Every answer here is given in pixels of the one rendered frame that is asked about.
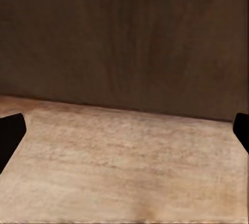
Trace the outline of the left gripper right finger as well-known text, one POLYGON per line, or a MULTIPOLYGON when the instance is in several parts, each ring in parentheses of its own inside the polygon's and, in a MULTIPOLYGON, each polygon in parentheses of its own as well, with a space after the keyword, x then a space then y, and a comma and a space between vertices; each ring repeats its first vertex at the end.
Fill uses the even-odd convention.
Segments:
POLYGON ((234 120, 233 131, 249 154, 249 115, 238 113, 234 120))

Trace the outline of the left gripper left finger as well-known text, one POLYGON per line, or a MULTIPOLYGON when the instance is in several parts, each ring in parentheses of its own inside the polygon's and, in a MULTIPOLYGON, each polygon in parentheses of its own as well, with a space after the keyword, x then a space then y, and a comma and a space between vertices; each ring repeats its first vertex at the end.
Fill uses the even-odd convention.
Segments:
POLYGON ((0 174, 26 133, 21 113, 0 119, 0 174))

